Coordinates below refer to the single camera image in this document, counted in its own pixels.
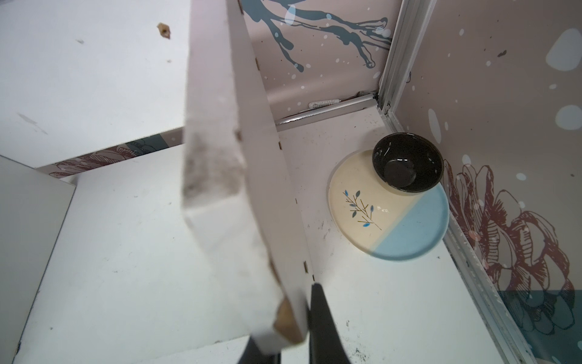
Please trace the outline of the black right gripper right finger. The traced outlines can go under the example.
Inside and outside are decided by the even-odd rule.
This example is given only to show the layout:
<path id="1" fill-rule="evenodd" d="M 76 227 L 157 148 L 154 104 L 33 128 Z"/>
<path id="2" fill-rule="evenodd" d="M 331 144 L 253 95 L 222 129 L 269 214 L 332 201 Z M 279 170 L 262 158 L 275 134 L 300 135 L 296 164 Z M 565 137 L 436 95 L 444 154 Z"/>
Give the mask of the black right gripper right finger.
<path id="1" fill-rule="evenodd" d="M 309 362 L 310 364 L 350 364 L 330 308 L 319 283 L 312 285 L 309 310 Z"/>

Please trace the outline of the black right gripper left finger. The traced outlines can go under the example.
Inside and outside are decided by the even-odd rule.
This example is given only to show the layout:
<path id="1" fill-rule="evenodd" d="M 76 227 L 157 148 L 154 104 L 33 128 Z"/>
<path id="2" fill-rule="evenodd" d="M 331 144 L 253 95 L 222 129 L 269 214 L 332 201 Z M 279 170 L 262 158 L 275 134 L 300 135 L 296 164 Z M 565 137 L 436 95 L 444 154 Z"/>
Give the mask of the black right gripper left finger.
<path id="1" fill-rule="evenodd" d="M 281 354 L 263 354 L 252 337 L 249 338 L 246 348 L 239 358 L 238 364 L 280 364 Z"/>

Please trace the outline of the white wooden bookshelf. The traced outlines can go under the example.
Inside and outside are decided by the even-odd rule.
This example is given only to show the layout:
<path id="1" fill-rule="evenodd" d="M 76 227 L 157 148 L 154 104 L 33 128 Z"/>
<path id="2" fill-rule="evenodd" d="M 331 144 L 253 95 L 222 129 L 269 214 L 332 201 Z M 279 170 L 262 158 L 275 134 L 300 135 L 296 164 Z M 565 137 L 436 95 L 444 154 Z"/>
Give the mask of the white wooden bookshelf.
<path id="1" fill-rule="evenodd" d="M 4 1 L 12 229 L 47 266 L 3 363 L 135 363 L 308 331 L 300 214 L 245 21 L 261 1 Z"/>

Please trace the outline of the cream and blue plate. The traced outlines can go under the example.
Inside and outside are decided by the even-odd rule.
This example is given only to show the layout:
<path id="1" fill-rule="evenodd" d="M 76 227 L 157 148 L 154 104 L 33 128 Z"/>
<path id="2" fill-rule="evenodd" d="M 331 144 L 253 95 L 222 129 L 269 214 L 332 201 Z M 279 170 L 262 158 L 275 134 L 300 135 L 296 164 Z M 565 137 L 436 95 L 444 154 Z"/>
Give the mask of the cream and blue plate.
<path id="1" fill-rule="evenodd" d="M 327 201 L 334 223 L 352 245 L 389 261 L 428 253 L 442 241 L 450 220 L 441 184 L 418 194 L 398 191 L 378 177 L 371 150 L 353 153 L 336 166 Z"/>

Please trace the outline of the black bowl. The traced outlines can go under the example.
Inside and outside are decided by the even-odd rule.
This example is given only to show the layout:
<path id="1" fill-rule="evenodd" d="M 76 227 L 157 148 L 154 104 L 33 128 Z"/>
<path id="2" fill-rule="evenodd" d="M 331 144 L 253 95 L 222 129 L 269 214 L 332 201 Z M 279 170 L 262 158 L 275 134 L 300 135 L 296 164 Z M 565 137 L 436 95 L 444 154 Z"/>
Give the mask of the black bowl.
<path id="1" fill-rule="evenodd" d="M 444 173 L 443 157 L 429 140 L 413 133 L 392 133 L 372 151 L 378 177 L 392 188 L 419 194 L 435 187 Z"/>

